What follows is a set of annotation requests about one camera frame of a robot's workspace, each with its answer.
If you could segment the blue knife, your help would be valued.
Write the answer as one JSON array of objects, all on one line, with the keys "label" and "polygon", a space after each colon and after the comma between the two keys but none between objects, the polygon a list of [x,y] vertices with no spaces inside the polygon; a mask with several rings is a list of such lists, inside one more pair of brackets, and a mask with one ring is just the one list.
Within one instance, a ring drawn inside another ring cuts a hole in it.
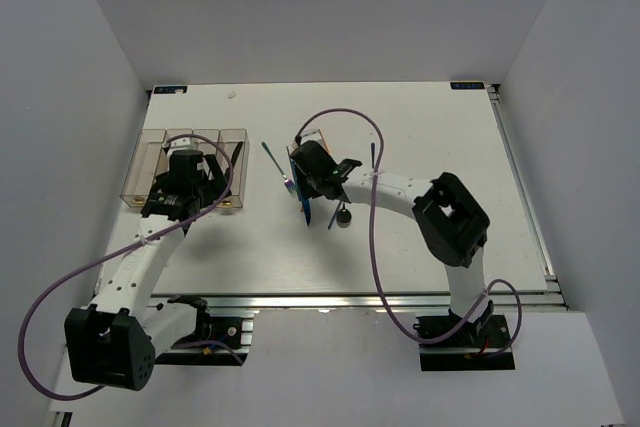
[{"label": "blue knife", "polygon": [[297,183],[298,183],[298,187],[299,187],[299,191],[300,191],[301,197],[306,199],[306,205],[305,205],[306,208],[305,208],[305,211],[303,212],[303,215],[304,215],[304,218],[305,218],[306,225],[309,226],[311,224],[311,206],[310,206],[310,201],[302,191],[302,184],[300,183],[300,180],[298,178],[297,168],[296,167],[295,167],[295,172],[296,172]]}]

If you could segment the black knife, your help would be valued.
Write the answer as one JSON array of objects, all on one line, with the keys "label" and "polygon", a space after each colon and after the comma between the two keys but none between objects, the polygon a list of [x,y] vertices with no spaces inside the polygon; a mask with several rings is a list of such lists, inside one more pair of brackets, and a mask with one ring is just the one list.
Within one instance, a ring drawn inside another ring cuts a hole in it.
[{"label": "black knife", "polygon": [[243,141],[237,142],[230,157],[230,163],[225,172],[226,181],[231,184],[232,179],[235,177],[235,168],[241,154],[243,153],[245,143]]}]

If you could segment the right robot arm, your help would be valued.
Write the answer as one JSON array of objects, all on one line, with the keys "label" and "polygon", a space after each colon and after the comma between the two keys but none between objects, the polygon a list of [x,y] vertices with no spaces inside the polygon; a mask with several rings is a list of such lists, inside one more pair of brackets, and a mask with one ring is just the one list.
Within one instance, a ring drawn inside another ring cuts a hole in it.
[{"label": "right robot arm", "polygon": [[491,311],[484,277],[484,247],[490,219],[461,180],[449,172],[428,181],[365,170],[354,159],[336,162],[317,141],[291,154],[306,198],[324,197],[368,205],[416,221],[429,252],[443,264],[450,291],[453,337],[472,346],[484,338]]}]

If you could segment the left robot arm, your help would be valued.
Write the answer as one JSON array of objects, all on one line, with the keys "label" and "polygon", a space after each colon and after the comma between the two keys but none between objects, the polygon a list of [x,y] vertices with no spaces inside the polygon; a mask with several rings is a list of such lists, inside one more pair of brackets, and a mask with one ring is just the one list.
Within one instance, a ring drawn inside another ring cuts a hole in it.
[{"label": "left robot arm", "polygon": [[205,343],[212,332],[205,301],[194,295],[171,298],[153,314],[147,307],[163,269],[184,241],[189,218],[228,195],[231,171],[213,154],[171,151],[141,209],[137,247],[120,264],[88,306],[74,308],[64,322],[72,377],[81,383],[139,391],[156,359],[185,341]]}]

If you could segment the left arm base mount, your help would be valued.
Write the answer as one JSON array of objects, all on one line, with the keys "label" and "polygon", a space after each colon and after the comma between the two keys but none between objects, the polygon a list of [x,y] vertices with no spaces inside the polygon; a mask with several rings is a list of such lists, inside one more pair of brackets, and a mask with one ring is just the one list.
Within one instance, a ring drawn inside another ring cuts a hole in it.
[{"label": "left arm base mount", "polygon": [[252,320],[211,311],[208,302],[179,295],[155,306],[144,330],[157,365],[241,366],[248,357]]}]

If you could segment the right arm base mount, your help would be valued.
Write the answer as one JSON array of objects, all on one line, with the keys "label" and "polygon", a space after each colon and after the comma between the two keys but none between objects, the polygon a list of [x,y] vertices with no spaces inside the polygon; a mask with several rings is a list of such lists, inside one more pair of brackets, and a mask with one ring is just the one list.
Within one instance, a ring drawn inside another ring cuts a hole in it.
[{"label": "right arm base mount", "polygon": [[511,371],[516,368],[504,315],[492,315],[477,335],[461,329],[451,338],[434,345],[419,346],[422,372]]}]

